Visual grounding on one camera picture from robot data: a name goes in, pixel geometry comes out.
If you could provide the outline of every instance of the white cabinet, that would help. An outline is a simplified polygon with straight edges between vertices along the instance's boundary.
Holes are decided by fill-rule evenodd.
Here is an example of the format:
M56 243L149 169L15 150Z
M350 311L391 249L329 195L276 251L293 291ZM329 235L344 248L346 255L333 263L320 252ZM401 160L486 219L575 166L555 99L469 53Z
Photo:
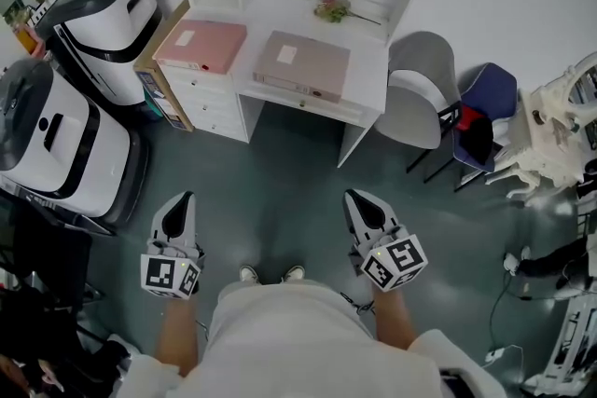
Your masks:
M248 118L254 114L251 110L254 104L238 97L230 75L164 65L160 69L196 129L249 142L257 122Z

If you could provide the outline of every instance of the blue chair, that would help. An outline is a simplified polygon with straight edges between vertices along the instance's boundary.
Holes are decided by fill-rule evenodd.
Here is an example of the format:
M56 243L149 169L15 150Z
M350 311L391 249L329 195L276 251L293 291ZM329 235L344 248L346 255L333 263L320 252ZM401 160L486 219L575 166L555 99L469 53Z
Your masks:
M482 113L491 121L497 119L510 118L516 113L518 101L518 84L516 78L495 63L487 63L475 79L473 85L462 95L462 104ZM441 166L437 171L425 178L428 183L455 160L479 170L477 179L484 172L493 172L495 170L495 154L501 149L499 144L494 148L492 155L485 164L481 164L472 158L468 152L460 146L459 130L452 130L452 158ZM455 190L462 189L464 185L459 185Z

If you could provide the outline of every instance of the foot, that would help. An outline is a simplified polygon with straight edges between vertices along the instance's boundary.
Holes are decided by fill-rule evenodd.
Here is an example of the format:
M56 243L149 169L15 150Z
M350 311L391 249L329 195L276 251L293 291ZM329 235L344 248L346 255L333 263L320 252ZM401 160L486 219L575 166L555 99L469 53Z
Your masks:
M305 269L301 266L294 266L285 273L284 277L282 278L282 282L302 281L304 278Z
M528 260L531 258L531 248L525 245L521 250L521 260Z
M517 259L513 254L506 254L504 257L504 269L507 270L510 275L516 275L517 270L519 269L519 265L521 261Z
M242 266L239 275L242 282L259 283L259 276L251 266Z

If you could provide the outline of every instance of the black cable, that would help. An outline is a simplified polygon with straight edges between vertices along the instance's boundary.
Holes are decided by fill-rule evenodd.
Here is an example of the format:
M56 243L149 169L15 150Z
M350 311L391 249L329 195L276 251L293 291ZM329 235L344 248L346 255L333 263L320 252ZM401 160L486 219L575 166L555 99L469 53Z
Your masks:
M522 302L532 302L533 300L561 300L561 297L534 297L532 295L516 295L516 294L512 294L509 290L507 291L507 294L512 296L512 297L516 297L519 300L522 300Z
M205 341L208 342L209 341L209 328L207 328L207 325L198 320L195 320L195 323L203 329L203 334L205 335Z
M344 300L346 300L349 304L351 304L354 309L356 309L356 315L359 315L359 316L364 315L365 313L369 312L370 310L371 310L371 313L373 315L375 315L375 301L371 300L368 304L359 305L359 304L355 304L355 302L349 296L347 296L347 294L345 294L344 292L340 292L340 295L342 296L342 298L344 298Z
M512 282L512 276L510 275L510 273L504 272L504 278L502 279L504 288L502 289L502 292L500 292L500 295L498 295L497 298L495 299L495 302L493 303L493 307L492 307L492 312L489 314L489 335L490 335L490 338L492 341L492 350L497 349L495 333L493 332L493 316L495 315L495 311L497 310L498 304L500 303L500 301L502 300L504 295L506 295L511 282Z

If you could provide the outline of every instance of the chair backrest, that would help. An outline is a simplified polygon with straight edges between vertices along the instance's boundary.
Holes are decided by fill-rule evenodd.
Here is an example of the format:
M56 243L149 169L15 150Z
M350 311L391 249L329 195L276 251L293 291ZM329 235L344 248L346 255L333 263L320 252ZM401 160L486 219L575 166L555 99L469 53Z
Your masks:
M462 98L463 104L483 113L491 121L510 118L516 113L518 83L503 68L487 63Z
M454 52L446 39L432 32L415 32L390 47L390 74L397 70L417 72L441 92L450 105L460 102L454 71Z

